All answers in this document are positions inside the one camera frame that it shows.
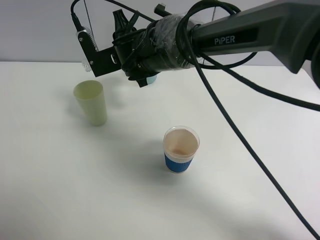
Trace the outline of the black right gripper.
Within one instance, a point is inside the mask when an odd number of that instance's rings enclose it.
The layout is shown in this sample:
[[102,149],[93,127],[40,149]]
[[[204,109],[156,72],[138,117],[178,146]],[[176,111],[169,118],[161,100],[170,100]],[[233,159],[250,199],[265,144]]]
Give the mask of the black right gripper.
[[137,82],[141,88],[145,87],[146,78],[156,72],[143,69],[141,61],[145,58],[144,54],[152,52],[147,41],[157,21],[151,21],[146,28],[136,29],[134,25],[139,18],[139,12],[134,13],[131,19],[127,19],[121,9],[113,12],[113,18],[115,31],[112,34],[112,44],[120,60],[121,69],[130,81]]

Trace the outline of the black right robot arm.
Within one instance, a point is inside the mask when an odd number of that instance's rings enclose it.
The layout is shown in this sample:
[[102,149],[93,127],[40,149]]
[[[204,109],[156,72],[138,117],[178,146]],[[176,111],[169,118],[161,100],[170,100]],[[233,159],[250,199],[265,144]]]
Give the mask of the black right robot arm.
[[191,68],[188,45],[197,57],[257,52],[272,53],[289,71],[297,73],[311,62],[320,82],[320,3],[317,0],[274,0],[240,11],[217,0],[196,3],[191,13],[221,7],[229,16],[199,24],[191,15],[165,13],[141,30],[126,29],[113,41],[122,70],[131,81],[162,71]]

